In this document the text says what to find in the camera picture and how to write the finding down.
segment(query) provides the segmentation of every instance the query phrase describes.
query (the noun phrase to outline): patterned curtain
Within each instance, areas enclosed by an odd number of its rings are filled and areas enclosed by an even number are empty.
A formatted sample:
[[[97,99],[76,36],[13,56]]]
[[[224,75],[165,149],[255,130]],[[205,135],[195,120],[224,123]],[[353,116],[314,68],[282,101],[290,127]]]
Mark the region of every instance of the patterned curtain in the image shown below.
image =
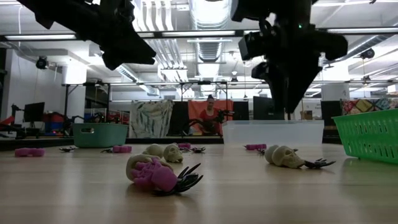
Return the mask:
[[[130,138],[164,138],[169,131],[173,101],[132,102]]]
[[[396,108],[398,108],[398,99],[380,98],[341,101],[341,109],[343,110],[343,115]]]

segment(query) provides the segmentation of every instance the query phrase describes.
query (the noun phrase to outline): orange curtain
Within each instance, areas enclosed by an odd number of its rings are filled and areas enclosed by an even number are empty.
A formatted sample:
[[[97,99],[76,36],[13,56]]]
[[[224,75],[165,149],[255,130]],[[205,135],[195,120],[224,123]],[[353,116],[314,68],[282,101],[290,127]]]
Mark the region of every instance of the orange curtain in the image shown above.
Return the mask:
[[[214,107],[219,110],[230,110],[233,111],[234,102],[232,100],[216,100]],[[189,119],[199,118],[200,113],[207,107],[206,101],[188,101],[188,114]],[[196,131],[199,132],[199,127],[197,125],[193,126]]]

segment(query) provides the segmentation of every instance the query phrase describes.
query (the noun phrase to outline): clear plastic bin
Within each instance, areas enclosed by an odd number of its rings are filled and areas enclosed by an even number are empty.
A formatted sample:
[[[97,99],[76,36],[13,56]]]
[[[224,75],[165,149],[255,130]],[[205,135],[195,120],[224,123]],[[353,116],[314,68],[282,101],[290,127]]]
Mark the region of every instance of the clear plastic bin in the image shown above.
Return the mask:
[[[223,124],[224,144],[319,146],[323,127],[323,121],[227,121]]]

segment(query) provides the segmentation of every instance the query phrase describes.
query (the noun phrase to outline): spotlight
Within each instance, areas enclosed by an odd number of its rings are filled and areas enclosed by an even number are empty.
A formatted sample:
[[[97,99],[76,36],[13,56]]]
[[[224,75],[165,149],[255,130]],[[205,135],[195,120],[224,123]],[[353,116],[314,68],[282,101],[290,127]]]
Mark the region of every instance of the spotlight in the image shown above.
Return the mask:
[[[47,60],[47,56],[39,56],[39,59],[36,61],[36,68],[41,70],[46,70],[49,68],[49,61]]]

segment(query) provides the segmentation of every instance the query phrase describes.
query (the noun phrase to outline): plastic storage container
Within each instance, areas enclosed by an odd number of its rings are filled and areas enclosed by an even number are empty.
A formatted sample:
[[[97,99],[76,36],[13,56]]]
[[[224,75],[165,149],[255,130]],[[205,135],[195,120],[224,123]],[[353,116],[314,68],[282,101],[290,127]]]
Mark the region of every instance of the plastic storage container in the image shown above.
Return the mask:
[[[75,146],[99,148],[123,145],[126,142],[127,128],[123,124],[73,124]]]
[[[398,164],[398,110],[333,119],[348,156]]]
[[[224,144],[230,146],[319,146],[323,121],[227,121],[223,124],[223,137]]]

